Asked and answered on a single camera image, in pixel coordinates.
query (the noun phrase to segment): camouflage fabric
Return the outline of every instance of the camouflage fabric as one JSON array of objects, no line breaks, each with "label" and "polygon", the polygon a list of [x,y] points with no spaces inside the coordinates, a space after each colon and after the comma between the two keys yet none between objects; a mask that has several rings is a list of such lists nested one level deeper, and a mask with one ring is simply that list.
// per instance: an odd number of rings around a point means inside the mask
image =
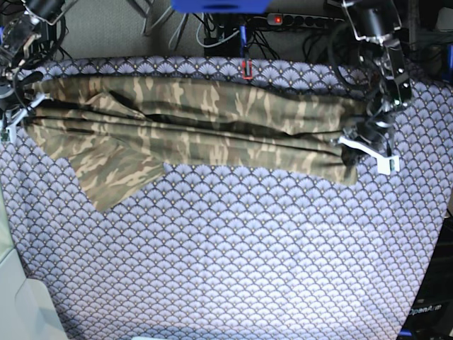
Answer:
[{"label": "camouflage fabric", "polygon": [[86,77],[36,84],[55,102],[26,124],[53,159],[68,158],[103,211],[163,176],[169,164],[280,168],[356,182],[339,137],[363,105],[218,81]]}]

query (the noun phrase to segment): black cable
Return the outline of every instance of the black cable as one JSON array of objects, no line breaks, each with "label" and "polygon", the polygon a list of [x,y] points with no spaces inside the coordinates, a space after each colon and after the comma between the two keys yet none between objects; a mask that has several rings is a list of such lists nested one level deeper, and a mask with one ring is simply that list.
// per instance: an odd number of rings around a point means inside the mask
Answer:
[{"label": "black cable", "polygon": [[308,54],[307,54],[307,51],[306,51],[306,45],[308,44],[308,42],[311,40],[311,35],[309,35],[308,37],[306,37],[304,39],[304,42],[302,43],[302,54],[304,55],[304,62],[307,62],[308,61]]},{"label": "black cable", "polygon": [[270,46],[268,40],[266,39],[266,37],[264,36],[263,32],[261,32],[259,30],[256,30],[255,32],[256,32],[256,37],[260,38],[261,42],[268,49],[268,51],[273,56],[273,58],[274,59],[281,59],[279,54],[273,48],[271,48],[271,46]]},{"label": "black cable", "polygon": [[[5,3],[7,3],[7,5],[5,7],[3,7],[2,9],[0,9],[0,14],[2,14],[3,16],[12,16],[13,14],[17,14],[17,13],[25,11],[25,7],[23,6],[22,1],[6,1],[6,2],[2,3],[0,6],[3,6]],[[9,6],[21,6],[22,8],[20,10],[5,13],[5,10],[8,9]]]},{"label": "black cable", "polygon": [[197,14],[195,13],[192,13],[192,15],[194,17],[196,17],[196,19],[201,22],[201,24],[203,24],[203,26],[205,27],[206,30],[208,30],[209,32],[214,32],[215,31],[215,28],[210,28],[210,26],[208,24],[206,24],[206,22],[204,22]]},{"label": "black cable", "polygon": [[14,76],[13,76],[13,90],[14,90],[14,95],[16,96],[16,98],[17,98],[18,102],[20,103],[20,105],[21,105],[24,109],[26,109],[28,112],[30,112],[29,107],[28,107],[26,104],[24,104],[24,102],[23,102],[21,96],[19,96],[19,93],[18,93],[18,91],[17,91],[17,90],[18,90],[17,81],[18,81],[19,73],[21,72],[21,70],[22,70],[21,68],[17,69],[16,73],[15,73]]},{"label": "black cable", "polygon": [[340,69],[338,68],[338,63],[336,61],[335,53],[333,51],[333,44],[339,32],[345,30],[346,28],[349,28],[349,26],[350,26],[349,22],[346,21],[344,23],[337,25],[333,29],[327,44],[328,61],[329,64],[332,66],[332,70],[335,73],[336,77],[344,87],[351,90],[364,91],[366,89],[366,86],[362,84],[351,84],[345,79],[345,77],[343,77],[343,75],[340,72]]},{"label": "black cable", "polygon": [[321,39],[322,39],[323,36],[324,36],[324,34],[322,33],[322,34],[320,34],[320,35],[318,35],[318,36],[316,36],[316,37],[314,38],[314,39],[318,38],[318,40],[312,42],[312,44],[311,44],[311,46],[310,46],[310,48],[309,48],[309,50],[308,50],[308,52],[307,52],[307,54],[306,54],[306,55],[307,55],[307,60],[308,60],[308,61],[310,60],[311,51],[314,49],[314,47],[316,46],[316,44],[319,43],[319,42],[321,41]]},{"label": "black cable", "polygon": [[328,62],[327,48],[319,53],[318,57],[315,59],[315,64],[325,64]]},{"label": "black cable", "polygon": [[[137,3],[136,0],[126,0],[126,2],[136,11],[139,16],[141,16],[143,19],[146,19],[148,17],[147,12]],[[150,2],[150,0],[144,0],[144,2],[147,3],[148,8],[150,9],[153,5]]]},{"label": "black cable", "polygon": [[216,31],[216,25],[212,26],[212,31],[211,31],[209,14],[205,14],[205,16],[203,17],[203,21],[205,22],[205,35],[207,37],[211,38],[211,33]]},{"label": "black cable", "polygon": [[67,55],[69,59],[73,59],[73,57],[63,47],[60,47],[58,50],[62,53],[63,58],[65,55]]},{"label": "black cable", "polygon": [[257,40],[256,40],[256,32],[253,32],[253,39],[252,39],[252,42],[248,43],[247,46],[248,47],[251,47],[253,45],[257,45],[261,51],[261,53],[263,53],[263,57],[264,59],[268,59],[268,56],[266,55],[266,53],[264,52],[264,49],[263,47],[266,47],[264,44],[261,44],[259,43]]},{"label": "black cable", "polygon": [[44,64],[46,61],[50,60],[51,58],[54,57],[55,53],[59,50],[59,48],[62,46],[64,37],[66,36],[66,18],[62,16],[60,19],[60,34],[57,39],[57,41],[54,41],[53,45],[51,48],[49,48],[42,57],[39,59],[29,59],[24,65],[23,69],[31,70],[31,69],[36,69],[37,67],[41,66]]},{"label": "black cable", "polygon": [[11,3],[10,3],[9,1],[2,2],[2,3],[0,4],[0,8],[3,7],[4,5],[6,5],[6,6],[5,6],[4,8],[2,8],[2,9],[0,9],[0,11],[4,11],[5,9],[7,9],[8,6],[11,5]]},{"label": "black cable", "polygon": [[219,25],[217,24],[217,22],[213,19],[213,17],[211,16],[211,14],[208,14],[206,13],[205,14],[205,18],[208,22],[210,22],[213,26],[214,26],[214,30],[216,29],[219,29]]}]

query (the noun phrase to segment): electrical wire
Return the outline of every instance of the electrical wire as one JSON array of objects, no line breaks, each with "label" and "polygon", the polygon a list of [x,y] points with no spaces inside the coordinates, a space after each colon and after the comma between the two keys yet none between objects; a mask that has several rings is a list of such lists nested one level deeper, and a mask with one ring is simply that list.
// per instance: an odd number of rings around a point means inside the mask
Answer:
[{"label": "electrical wire", "polygon": [[[313,50],[314,46],[321,40],[321,38],[325,35],[324,32],[317,32],[314,33],[307,38],[305,38],[304,43],[302,44],[302,52],[304,53],[304,61],[305,62],[310,62],[310,55],[311,51]],[[308,51],[306,50],[308,42],[317,39],[317,41],[313,41],[311,46],[309,47]]]},{"label": "electrical wire", "polygon": [[[185,25],[186,25],[188,19],[189,19],[189,15],[187,13],[184,14],[183,18],[181,19],[181,22],[179,23],[178,27],[175,30],[175,33],[173,33],[173,35],[171,36],[170,40],[168,41],[168,49],[169,50],[176,51],[176,49],[178,48],[180,39],[181,39],[181,37],[182,37],[182,35],[184,33]],[[171,43],[173,42],[173,40],[176,37],[177,37],[177,39],[176,39],[175,47],[172,47]]]},{"label": "electrical wire", "polygon": [[63,47],[60,47],[58,50],[60,51],[60,53],[62,53],[63,58],[65,55],[67,55],[69,59],[73,59],[73,57]]},{"label": "electrical wire", "polygon": [[209,32],[214,32],[215,31],[215,28],[210,28],[210,26],[203,20],[201,19],[197,14],[195,13],[192,13],[192,15],[199,21],[203,24],[203,26],[205,27],[205,29]]},{"label": "electrical wire", "polygon": [[17,81],[18,81],[19,73],[21,71],[22,71],[22,69],[19,67],[19,68],[17,68],[16,73],[13,75],[13,91],[14,91],[14,95],[16,96],[16,98],[17,98],[19,104],[22,106],[22,108],[24,108],[28,112],[30,112],[30,108],[23,102],[21,96],[19,96],[19,93],[18,93]]},{"label": "electrical wire", "polygon": [[165,19],[165,18],[170,18],[173,13],[175,13],[175,10],[173,9],[172,6],[169,6],[163,13],[162,15],[156,20],[156,22],[154,22],[150,28],[147,29],[147,21],[145,21],[145,24],[144,24],[144,27],[143,27],[143,31],[142,31],[142,35],[145,36],[145,37],[149,37],[149,34],[151,33],[151,31],[157,27],[158,24],[160,24],[160,22]]},{"label": "electrical wire", "polygon": [[346,28],[348,28],[349,25],[350,24],[348,22],[344,22],[344,23],[341,23],[341,24],[337,25],[333,29],[333,31],[332,31],[329,39],[328,39],[328,44],[327,44],[328,61],[329,61],[329,64],[332,66],[332,70],[335,73],[336,77],[338,78],[340,83],[345,88],[350,89],[350,90],[364,91],[366,89],[366,86],[364,86],[363,84],[351,84],[341,74],[340,69],[338,68],[338,63],[337,63],[336,58],[335,58],[335,53],[333,51],[333,44],[334,44],[334,41],[337,38],[339,32],[341,32],[342,30],[345,30]]},{"label": "electrical wire", "polygon": [[250,48],[253,45],[257,45],[258,48],[260,49],[261,53],[263,53],[264,59],[268,59],[268,56],[266,55],[266,53],[264,52],[264,49],[263,49],[263,47],[266,47],[266,46],[256,40],[256,32],[253,32],[252,41],[247,44],[247,48]]},{"label": "electrical wire", "polygon": [[206,13],[205,14],[205,18],[207,19],[208,22],[210,22],[213,26],[217,26],[217,23],[214,21],[214,19],[212,18],[212,15],[209,14],[209,13]]},{"label": "electrical wire", "polygon": [[50,45],[45,46],[45,48],[42,49],[41,53],[37,53],[36,55],[33,55],[33,57],[31,57],[29,60],[27,60],[22,66],[22,69],[36,69],[55,56],[57,51],[62,46],[64,37],[66,36],[66,18],[64,16],[62,16],[62,18],[60,19],[59,24],[61,25],[60,34],[56,41],[52,41],[52,47],[50,47]]},{"label": "electrical wire", "polygon": [[[20,12],[24,12],[25,11],[25,7],[23,6],[23,2],[22,1],[5,1],[3,2],[2,4],[0,4],[0,6],[3,6],[4,4],[7,4],[5,7],[3,7],[2,9],[0,9],[0,14],[4,15],[4,16],[11,16],[13,14],[16,14],[16,13],[20,13]],[[18,11],[13,11],[13,12],[9,12],[9,13],[5,13],[4,11],[6,9],[8,9],[9,6],[21,6],[22,8]]]},{"label": "electrical wire", "polygon": [[212,47],[220,46],[220,45],[226,43],[227,41],[230,41],[231,39],[233,39],[234,37],[236,37],[239,34],[239,30],[237,30],[237,31],[233,32],[229,37],[222,39],[219,42],[216,42],[215,44],[205,45],[200,41],[200,31],[201,31],[202,26],[203,26],[203,24],[200,23],[195,36],[197,38],[198,45],[200,45],[201,47],[204,47],[204,48],[212,48]]},{"label": "electrical wire", "polygon": [[262,41],[262,43],[265,45],[265,47],[269,50],[270,54],[273,56],[274,59],[281,59],[279,54],[271,48],[268,40],[266,39],[266,37],[264,36],[264,33],[263,32],[260,32],[259,30],[256,31],[256,35],[258,36],[258,38],[260,38],[260,40]]},{"label": "electrical wire", "polygon": [[137,3],[136,0],[126,0],[126,2],[132,7],[132,9],[134,9],[139,14],[139,16],[146,20],[149,17],[150,8],[154,5],[154,0],[143,1],[148,5],[148,9],[146,11]]}]

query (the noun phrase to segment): power strip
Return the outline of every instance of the power strip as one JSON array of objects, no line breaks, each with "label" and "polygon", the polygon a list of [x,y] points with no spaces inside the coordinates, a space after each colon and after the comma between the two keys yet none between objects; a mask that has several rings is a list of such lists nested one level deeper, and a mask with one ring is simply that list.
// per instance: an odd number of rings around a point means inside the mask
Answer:
[{"label": "power strip", "polygon": [[265,13],[262,16],[252,17],[256,27],[281,27],[287,29],[313,28],[319,30],[331,29],[337,22],[343,22],[342,18],[330,18],[328,16],[305,16],[301,14]]}]

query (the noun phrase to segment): scale-patterned tablecloth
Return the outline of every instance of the scale-patterned tablecloth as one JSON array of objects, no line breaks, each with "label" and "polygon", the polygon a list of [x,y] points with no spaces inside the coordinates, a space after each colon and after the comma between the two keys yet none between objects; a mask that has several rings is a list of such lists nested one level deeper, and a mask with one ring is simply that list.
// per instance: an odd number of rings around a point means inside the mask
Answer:
[{"label": "scale-patterned tablecloth", "polygon": [[[41,70],[245,82],[240,63],[150,57]],[[253,65],[256,86],[345,93],[325,66]],[[278,169],[166,165],[163,180],[105,214],[66,159],[52,161],[21,131],[0,147],[0,179],[25,271],[49,288],[70,339],[395,339],[453,181],[452,90],[417,80],[413,93],[397,119],[399,174],[378,175],[367,159],[344,187]]]}]

